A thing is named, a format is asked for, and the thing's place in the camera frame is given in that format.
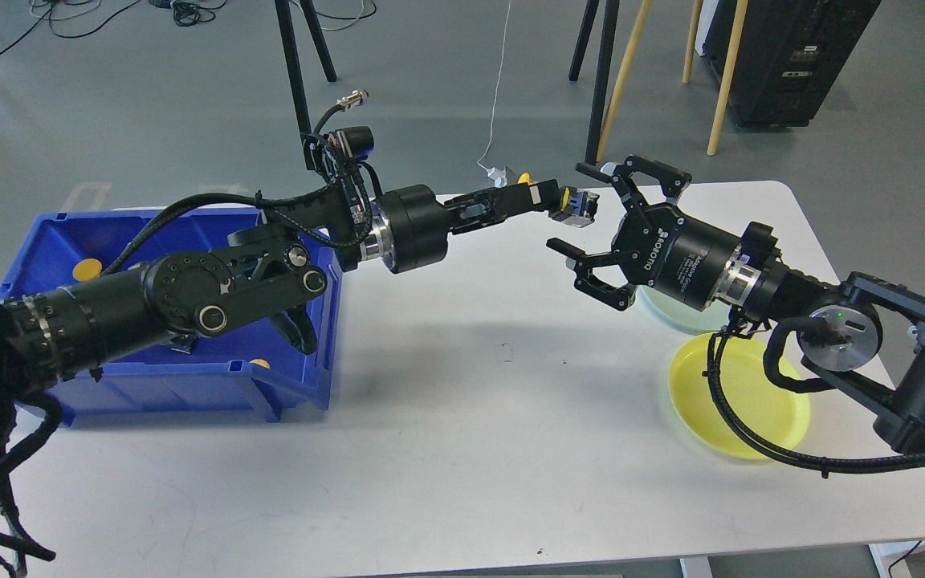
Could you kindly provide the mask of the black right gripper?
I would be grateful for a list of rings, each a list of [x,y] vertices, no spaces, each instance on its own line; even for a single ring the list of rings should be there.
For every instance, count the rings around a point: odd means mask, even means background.
[[[575,165],[580,174],[612,186],[627,209],[612,241],[617,251],[589,254],[561,238],[550,238],[547,248],[572,261],[568,268],[575,273],[577,291],[614,310],[633,306],[635,285],[654,287],[683,306],[705,310],[715,300],[720,278],[738,254],[741,238],[674,207],[691,185],[691,175],[682,169],[639,155],[610,167],[596,168],[590,162]],[[635,174],[655,179],[665,202],[646,208],[646,199],[633,181]],[[613,266],[620,267],[628,284],[616,287],[594,273],[595,268]]]

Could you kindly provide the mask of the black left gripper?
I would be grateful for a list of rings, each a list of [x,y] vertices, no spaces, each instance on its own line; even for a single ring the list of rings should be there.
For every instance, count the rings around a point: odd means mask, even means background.
[[[474,233],[527,212],[560,209],[561,191],[556,181],[518,183],[440,202],[429,186],[419,184],[386,191],[375,198],[375,206],[390,233],[383,261],[400,274],[443,260],[449,234]]]

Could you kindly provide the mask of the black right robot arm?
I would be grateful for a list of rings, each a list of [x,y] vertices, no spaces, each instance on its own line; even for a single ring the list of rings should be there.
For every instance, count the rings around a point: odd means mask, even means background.
[[[637,286],[698,311],[716,300],[729,304],[729,322],[709,340],[704,376],[738,439],[764,457],[823,476],[925,468],[924,296],[863,273],[838,285],[822,282],[785,266],[764,224],[752,222],[734,235],[687,216],[678,201],[691,176],[663,162],[630,155],[600,168],[580,162],[577,172],[612,186],[625,209],[612,248],[589,254],[558,238],[547,245],[568,259],[577,290],[619,311],[632,306]],[[902,315],[914,329],[915,357],[894,388],[858,372],[883,344],[880,310]],[[750,429],[723,394],[720,363],[730,338],[756,332],[771,334],[761,358],[770,383],[794,393],[844,393],[876,416],[874,432],[894,454],[809,456]]]

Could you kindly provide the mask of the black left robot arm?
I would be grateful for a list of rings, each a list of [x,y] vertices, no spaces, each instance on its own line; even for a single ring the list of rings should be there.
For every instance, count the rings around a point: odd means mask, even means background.
[[[287,200],[191,195],[153,217],[98,278],[0,303],[0,511],[8,527],[0,533],[0,566],[8,576],[25,576],[27,557],[55,558],[23,529],[10,484],[62,423],[61,403],[48,394],[54,385],[81,371],[100,378],[108,362],[173,338],[221,336],[263,319],[312,354],[318,337],[306,307],[329,282],[306,240],[333,249],[345,270],[379,258],[404,273],[444,259],[449,235],[530,212],[563,218],[577,198],[554,180],[527,178],[445,202],[423,185],[386,193],[367,162],[370,129],[324,131],[334,114],[367,99],[357,89],[305,125],[306,165],[324,180],[312,193]],[[227,246],[128,265],[162,228],[221,202],[257,209],[260,223]]]

